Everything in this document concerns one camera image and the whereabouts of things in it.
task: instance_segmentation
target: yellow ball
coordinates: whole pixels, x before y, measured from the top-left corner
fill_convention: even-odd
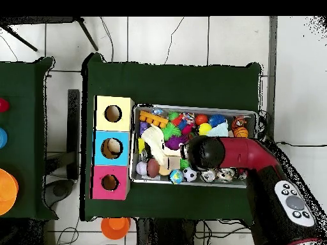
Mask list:
[[[199,134],[200,135],[206,135],[209,130],[211,130],[212,127],[209,123],[202,123],[199,128]]]

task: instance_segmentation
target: green cloth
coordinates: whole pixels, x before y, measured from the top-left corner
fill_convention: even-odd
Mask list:
[[[51,57],[34,63],[0,62],[0,97],[10,103],[10,109],[0,113],[0,127],[8,135],[7,144],[0,149],[0,168],[14,176],[19,184],[14,206],[1,217],[56,217],[42,201],[45,170],[43,85],[51,66]]]
[[[93,103],[95,95],[130,97],[136,103],[189,107],[258,109],[257,63],[247,67],[103,63],[100,54],[84,61],[87,95],[85,215],[252,220],[247,190],[170,184],[131,183],[124,201],[89,199]]]

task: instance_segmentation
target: toy block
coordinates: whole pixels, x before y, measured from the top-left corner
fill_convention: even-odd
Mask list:
[[[130,189],[128,167],[97,165],[93,170],[93,199],[126,199]]]
[[[130,132],[133,105],[130,98],[95,96],[93,125],[98,131]]]
[[[130,133],[95,131],[94,165],[129,165]]]

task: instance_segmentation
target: round hole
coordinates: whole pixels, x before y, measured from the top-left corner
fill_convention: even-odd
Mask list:
[[[114,175],[106,175],[102,178],[101,185],[104,189],[108,191],[114,191],[117,189],[119,181]]]
[[[117,105],[109,105],[105,109],[105,118],[109,122],[118,122],[121,119],[121,109]]]
[[[116,138],[105,139],[101,145],[101,153],[107,159],[117,159],[123,152],[123,144]]]

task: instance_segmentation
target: orange bowl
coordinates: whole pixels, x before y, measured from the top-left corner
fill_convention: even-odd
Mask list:
[[[0,169],[0,215],[12,208],[16,201],[18,188],[16,179],[8,172]]]

